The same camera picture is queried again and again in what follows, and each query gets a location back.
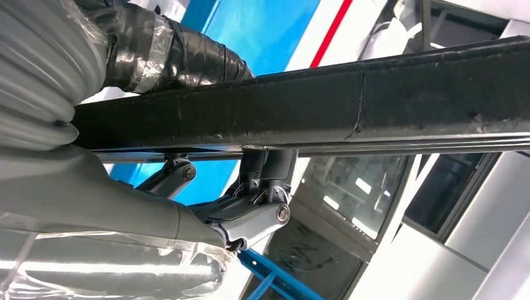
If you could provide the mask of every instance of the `taped cable bundle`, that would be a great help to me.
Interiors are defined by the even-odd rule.
[[[142,94],[253,77],[236,53],[176,21],[121,1],[76,2],[112,37],[105,86]]]

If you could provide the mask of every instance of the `plastic wrap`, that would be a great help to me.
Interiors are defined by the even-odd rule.
[[[76,0],[103,31],[115,37],[105,86],[146,93],[254,77],[225,45],[139,6]]]
[[[73,106],[104,81],[108,43],[73,0],[0,2],[0,146],[71,143]]]
[[[213,293],[236,259],[199,242],[39,233],[32,222],[0,212],[0,299],[195,299]]]

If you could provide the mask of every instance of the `blue metal bar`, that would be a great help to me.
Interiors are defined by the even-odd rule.
[[[260,255],[256,251],[250,249],[247,251],[241,251],[238,255],[241,263],[247,267],[256,277],[264,280],[264,270],[269,271],[270,274],[274,274],[276,278],[283,281],[287,286],[296,290],[299,294],[304,296],[304,299],[311,300],[324,300],[319,294],[307,287],[305,284],[300,282],[298,279],[292,277],[286,271],[283,271],[279,266],[274,264],[272,261],[266,259],[264,256]],[[281,284],[273,282],[271,287],[280,293],[285,298],[291,300],[294,299],[293,295],[288,293],[287,290]]]
[[[261,283],[257,286],[257,288],[250,294],[250,296],[247,298],[247,300],[259,300],[261,299],[261,296],[265,294],[265,292],[269,289],[271,284],[274,281],[274,278],[276,277],[276,274],[273,272],[269,274]]]

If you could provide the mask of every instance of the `metal bracket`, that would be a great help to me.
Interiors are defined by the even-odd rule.
[[[267,235],[282,228],[291,216],[287,204],[268,203],[261,206],[240,204],[209,218],[211,227],[238,249],[249,249]]]
[[[196,176],[197,170],[186,156],[166,158],[162,169],[147,178],[136,189],[172,199]]]

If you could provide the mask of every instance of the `glass pane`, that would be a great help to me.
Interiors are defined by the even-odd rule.
[[[360,259],[302,224],[295,215],[274,233],[264,256],[309,289],[330,300],[344,297],[362,264]],[[253,277],[243,299],[247,299],[260,283],[261,280]],[[293,299],[307,299],[291,288],[288,281],[276,278],[274,283],[282,286]],[[269,289],[261,299],[283,297]]]
[[[405,216],[436,234],[482,156],[481,153],[441,155],[407,208]]]
[[[404,172],[402,156],[314,157],[305,185],[375,239]]]

